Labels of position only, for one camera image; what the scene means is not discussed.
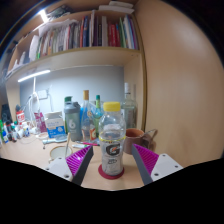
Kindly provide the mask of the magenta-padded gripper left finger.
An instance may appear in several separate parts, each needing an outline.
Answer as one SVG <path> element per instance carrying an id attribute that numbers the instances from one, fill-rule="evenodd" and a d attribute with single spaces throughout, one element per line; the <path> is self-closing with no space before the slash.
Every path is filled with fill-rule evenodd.
<path id="1" fill-rule="evenodd" d="M 81 185 L 93 155 L 93 147 L 87 146 L 66 158 L 56 157 L 45 170 L 76 185 Z"/>

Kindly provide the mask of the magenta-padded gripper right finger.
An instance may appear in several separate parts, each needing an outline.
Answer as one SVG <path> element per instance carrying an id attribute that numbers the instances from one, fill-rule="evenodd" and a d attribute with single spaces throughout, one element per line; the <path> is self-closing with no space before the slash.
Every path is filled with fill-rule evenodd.
<path id="1" fill-rule="evenodd" d="M 168 154 L 156 154 L 143 146 L 133 144 L 132 155 L 145 185 L 182 169 Z"/>

